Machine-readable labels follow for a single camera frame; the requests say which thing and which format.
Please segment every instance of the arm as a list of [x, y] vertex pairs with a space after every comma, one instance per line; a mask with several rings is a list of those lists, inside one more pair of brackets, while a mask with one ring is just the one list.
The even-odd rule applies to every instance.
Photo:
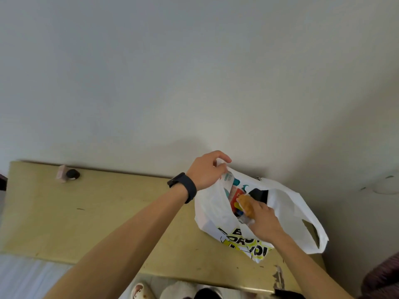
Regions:
[[[213, 151], [196, 158], [187, 171], [197, 190], [211, 186], [227, 171], [226, 164], [214, 166], [217, 158], [231, 162], [221, 151]], [[174, 185], [100, 241], [44, 298], [118, 298], [187, 198], [186, 188], [179, 183]]]
[[307, 299], [353, 299], [283, 231], [272, 208], [254, 199], [251, 203], [255, 223], [250, 229], [277, 249]]

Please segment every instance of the white plastic bag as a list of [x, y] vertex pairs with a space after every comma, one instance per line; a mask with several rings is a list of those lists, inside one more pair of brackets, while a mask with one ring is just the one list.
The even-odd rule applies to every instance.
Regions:
[[[248, 185], [248, 193], [255, 188], [268, 190], [267, 205], [274, 209], [284, 231], [305, 253], [324, 252], [328, 241], [327, 234], [299, 193], [277, 181], [266, 178], [257, 180], [231, 168], [228, 170], [240, 181], [240, 185]], [[194, 201], [198, 227], [215, 239], [243, 251], [257, 263], [264, 258], [268, 249], [273, 247], [268, 242], [260, 241], [247, 225], [238, 221], [226, 198], [221, 180], [207, 189], [198, 191]], [[315, 226], [320, 241], [319, 248], [302, 220]]]

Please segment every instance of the black watch strap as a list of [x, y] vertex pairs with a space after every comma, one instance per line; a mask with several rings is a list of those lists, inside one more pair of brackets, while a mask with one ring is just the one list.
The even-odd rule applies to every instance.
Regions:
[[197, 187], [184, 172], [181, 172], [179, 175], [176, 177], [172, 178], [170, 181], [167, 182], [167, 185], [169, 188], [174, 186], [177, 183], [181, 183], [188, 192], [188, 198], [185, 203], [189, 203], [194, 199], [194, 197], [197, 195]]

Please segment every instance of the wooden table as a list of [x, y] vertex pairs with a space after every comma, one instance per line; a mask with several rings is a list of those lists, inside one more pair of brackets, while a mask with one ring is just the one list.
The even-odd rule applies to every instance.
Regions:
[[[77, 263], [97, 242], [167, 191], [167, 179], [79, 169], [81, 177], [61, 184], [57, 166], [12, 162], [0, 227], [3, 252]], [[140, 272], [273, 293], [277, 268], [284, 288], [301, 290], [276, 250], [256, 264], [202, 232], [194, 204], [184, 205]], [[324, 267], [321, 255], [314, 259]]]

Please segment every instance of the black knob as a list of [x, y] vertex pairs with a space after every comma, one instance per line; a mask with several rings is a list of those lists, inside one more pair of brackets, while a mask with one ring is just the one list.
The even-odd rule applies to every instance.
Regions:
[[69, 179], [78, 179], [80, 176], [80, 173], [75, 169], [70, 169], [67, 171], [66, 175]]

